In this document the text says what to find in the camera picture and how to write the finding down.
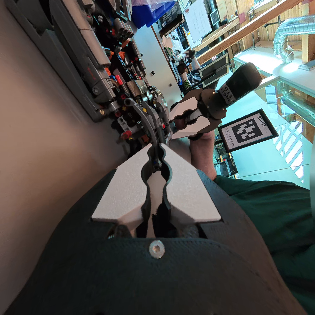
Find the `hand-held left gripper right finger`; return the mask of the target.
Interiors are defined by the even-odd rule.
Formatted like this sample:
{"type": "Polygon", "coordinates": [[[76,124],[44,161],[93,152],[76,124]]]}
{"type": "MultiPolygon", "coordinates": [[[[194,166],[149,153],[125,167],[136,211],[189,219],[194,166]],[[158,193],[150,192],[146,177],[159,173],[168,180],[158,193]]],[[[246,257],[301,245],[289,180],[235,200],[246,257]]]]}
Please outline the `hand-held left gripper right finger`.
{"type": "Polygon", "coordinates": [[[221,220],[197,169],[165,144],[159,145],[163,187],[163,205],[167,221],[182,234],[188,226],[221,220]]]}

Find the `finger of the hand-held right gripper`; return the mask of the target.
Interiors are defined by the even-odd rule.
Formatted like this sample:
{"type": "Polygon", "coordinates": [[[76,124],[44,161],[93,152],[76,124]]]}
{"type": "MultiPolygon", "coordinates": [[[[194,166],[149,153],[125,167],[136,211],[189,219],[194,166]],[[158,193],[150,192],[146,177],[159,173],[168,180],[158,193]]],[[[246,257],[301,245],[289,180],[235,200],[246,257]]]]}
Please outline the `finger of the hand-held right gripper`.
{"type": "Polygon", "coordinates": [[[198,101],[196,98],[189,98],[187,100],[177,103],[177,105],[169,113],[169,121],[177,119],[178,116],[183,116],[187,111],[195,111],[198,108],[198,101]]]}
{"type": "Polygon", "coordinates": [[[181,139],[195,136],[199,131],[203,130],[209,125],[210,122],[206,117],[199,116],[193,124],[187,125],[185,129],[178,130],[175,127],[175,132],[173,132],[172,139],[181,139]]]}

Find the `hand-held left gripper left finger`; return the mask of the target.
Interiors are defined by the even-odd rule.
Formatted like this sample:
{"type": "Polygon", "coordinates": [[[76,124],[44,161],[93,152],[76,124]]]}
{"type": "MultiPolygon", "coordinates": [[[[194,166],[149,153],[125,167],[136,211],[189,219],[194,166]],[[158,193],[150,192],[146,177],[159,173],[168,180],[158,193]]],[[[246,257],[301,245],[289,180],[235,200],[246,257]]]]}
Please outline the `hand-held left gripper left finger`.
{"type": "Polygon", "coordinates": [[[92,220],[125,225],[137,237],[146,237],[151,214],[150,188],[153,145],[148,144],[118,166],[100,199],[92,220]]]}

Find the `grey lego car model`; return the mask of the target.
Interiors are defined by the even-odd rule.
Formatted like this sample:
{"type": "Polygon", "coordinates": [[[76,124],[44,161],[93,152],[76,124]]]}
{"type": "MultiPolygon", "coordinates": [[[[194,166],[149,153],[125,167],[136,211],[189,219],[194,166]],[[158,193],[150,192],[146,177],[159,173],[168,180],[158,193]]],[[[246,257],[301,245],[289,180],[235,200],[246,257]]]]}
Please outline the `grey lego car model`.
{"type": "Polygon", "coordinates": [[[167,103],[145,73],[131,1],[4,1],[94,122],[109,117],[130,156],[147,144],[153,170],[172,138],[167,103]]]}

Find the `person's right forearm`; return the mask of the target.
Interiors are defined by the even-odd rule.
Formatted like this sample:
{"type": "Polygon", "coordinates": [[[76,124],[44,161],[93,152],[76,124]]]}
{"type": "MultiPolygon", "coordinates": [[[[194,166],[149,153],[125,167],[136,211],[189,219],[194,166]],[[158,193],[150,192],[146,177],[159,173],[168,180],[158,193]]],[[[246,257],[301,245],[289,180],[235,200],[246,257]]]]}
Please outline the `person's right forearm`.
{"type": "Polygon", "coordinates": [[[215,132],[204,133],[198,140],[190,141],[191,164],[203,171],[211,180],[215,180],[217,173],[213,162],[215,147],[215,132]]]}

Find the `scattered black lego pieces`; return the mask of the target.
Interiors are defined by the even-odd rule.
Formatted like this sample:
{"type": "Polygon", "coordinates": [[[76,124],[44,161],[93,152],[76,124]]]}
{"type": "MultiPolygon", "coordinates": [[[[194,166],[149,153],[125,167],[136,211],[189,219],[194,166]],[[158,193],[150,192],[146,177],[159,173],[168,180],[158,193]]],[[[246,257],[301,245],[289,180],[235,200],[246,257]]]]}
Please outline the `scattered black lego pieces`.
{"type": "Polygon", "coordinates": [[[152,86],[157,87],[158,89],[162,89],[163,87],[172,86],[172,76],[169,76],[168,72],[152,70],[149,74],[149,83],[152,86]]]}

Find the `person's right hand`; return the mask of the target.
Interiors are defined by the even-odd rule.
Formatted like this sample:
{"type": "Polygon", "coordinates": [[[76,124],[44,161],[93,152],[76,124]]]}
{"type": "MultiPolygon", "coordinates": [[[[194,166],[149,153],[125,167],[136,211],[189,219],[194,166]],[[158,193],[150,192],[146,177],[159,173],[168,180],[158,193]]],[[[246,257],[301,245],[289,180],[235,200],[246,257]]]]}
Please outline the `person's right hand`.
{"type": "Polygon", "coordinates": [[[189,116],[187,116],[174,120],[174,123],[178,130],[182,130],[185,129],[187,125],[190,125],[191,121],[189,120],[189,116]]]}

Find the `black framed panel on stand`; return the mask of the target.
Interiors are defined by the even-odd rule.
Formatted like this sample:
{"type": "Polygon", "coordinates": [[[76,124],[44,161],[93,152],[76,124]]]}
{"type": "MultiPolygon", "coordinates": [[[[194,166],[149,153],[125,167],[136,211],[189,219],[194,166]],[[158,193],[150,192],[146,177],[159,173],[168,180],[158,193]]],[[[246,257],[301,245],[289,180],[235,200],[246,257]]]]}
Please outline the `black framed panel on stand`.
{"type": "Polygon", "coordinates": [[[225,53],[209,65],[199,70],[202,88],[214,86],[215,83],[229,73],[229,55],[225,53]]]}

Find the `framed marker sign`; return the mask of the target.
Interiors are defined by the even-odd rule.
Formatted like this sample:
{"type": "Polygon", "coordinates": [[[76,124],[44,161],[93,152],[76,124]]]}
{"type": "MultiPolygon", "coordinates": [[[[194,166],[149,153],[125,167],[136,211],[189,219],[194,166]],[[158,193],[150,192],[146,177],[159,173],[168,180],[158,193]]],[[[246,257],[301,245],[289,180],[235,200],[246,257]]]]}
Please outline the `framed marker sign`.
{"type": "Polygon", "coordinates": [[[218,132],[227,153],[279,136],[263,109],[218,127],[218,132]]]}

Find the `person's green shirt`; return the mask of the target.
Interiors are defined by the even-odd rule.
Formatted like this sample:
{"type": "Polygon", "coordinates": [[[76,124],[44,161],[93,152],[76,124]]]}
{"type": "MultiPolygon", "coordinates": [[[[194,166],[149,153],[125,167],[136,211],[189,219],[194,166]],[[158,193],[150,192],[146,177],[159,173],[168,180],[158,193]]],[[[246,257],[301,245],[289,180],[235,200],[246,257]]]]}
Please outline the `person's green shirt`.
{"type": "Polygon", "coordinates": [[[291,182],[217,176],[214,182],[246,213],[307,314],[315,314],[315,241],[310,190],[291,182]]]}

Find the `wooden beam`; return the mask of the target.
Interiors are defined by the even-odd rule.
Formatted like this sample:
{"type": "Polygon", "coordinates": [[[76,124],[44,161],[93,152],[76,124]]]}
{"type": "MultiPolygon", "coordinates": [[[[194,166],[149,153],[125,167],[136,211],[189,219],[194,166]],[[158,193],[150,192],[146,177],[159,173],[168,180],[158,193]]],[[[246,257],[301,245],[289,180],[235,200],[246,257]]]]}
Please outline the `wooden beam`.
{"type": "Polygon", "coordinates": [[[222,51],[228,49],[235,43],[239,42],[249,34],[253,33],[264,24],[276,18],[277,16],[281,15],[283,12],[292,9],[294,6],[298,5],[299,3],[303,2],[302,0],[283,0],[277,3],[276,5],[272,6],[264,13],[259,15],[253,21],[249,22],[245,26],[241,27],[239,30],[228,36],[226,39],[212,47],[207,52],[200,55],[197,60],[200,64],[203,64],[210,60],[215,55],[218,55],[222,51]]]}

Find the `whiteboard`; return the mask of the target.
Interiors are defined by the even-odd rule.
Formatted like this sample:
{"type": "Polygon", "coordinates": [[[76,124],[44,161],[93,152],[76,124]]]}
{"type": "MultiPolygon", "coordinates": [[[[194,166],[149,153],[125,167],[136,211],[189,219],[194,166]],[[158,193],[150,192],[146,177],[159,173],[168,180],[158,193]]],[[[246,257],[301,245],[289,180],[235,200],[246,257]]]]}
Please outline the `whiteboard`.
{"type": "Polygon", "coordinates": [[[197,0],[184,11],[193,43],[198,42],[204,36],[212,32],[207,10],[203,0],[197,0]]]}

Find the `black box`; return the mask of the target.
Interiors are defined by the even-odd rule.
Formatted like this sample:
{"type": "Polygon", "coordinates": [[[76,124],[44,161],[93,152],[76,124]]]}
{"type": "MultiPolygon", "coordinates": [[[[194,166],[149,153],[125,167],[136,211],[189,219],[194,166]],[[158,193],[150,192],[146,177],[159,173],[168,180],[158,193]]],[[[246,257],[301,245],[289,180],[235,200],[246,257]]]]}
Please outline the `black box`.
{"type": "Polygon", "coordinates": [[[160,36],[167,36],[183,22],[182,9],[179,2],[175,2],[174,6],[157,21],[160,36]]]}

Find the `blue plastic bin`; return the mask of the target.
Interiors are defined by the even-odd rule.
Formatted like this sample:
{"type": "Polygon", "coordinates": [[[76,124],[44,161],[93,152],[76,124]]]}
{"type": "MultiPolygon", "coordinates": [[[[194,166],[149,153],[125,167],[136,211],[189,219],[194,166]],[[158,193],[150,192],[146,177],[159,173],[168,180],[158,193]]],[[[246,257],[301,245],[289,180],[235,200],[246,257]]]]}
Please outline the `blue plastic bin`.
{"type": "Polygon", "coordinates": [[[132,0],[132,22],[137,29],[150,27],[168,12],[182,14],[178,1],[174,0],[132,0]]]}

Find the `silver metal duct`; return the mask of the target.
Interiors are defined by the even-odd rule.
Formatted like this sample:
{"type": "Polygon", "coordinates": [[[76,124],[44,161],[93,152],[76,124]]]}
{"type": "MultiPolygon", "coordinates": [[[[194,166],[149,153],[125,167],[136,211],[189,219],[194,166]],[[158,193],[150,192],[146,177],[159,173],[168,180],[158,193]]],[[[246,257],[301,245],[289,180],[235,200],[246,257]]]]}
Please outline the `silver metal duct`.
{"type": "Polygon", "coordinates": [[[278,27],[274,36],[274,55],[282,61],[282,64],[289,64],[294,60],[294,50],[288,44],[288,36],[309,34],[315,34],[315,15],[285,20],[278,27]]]}

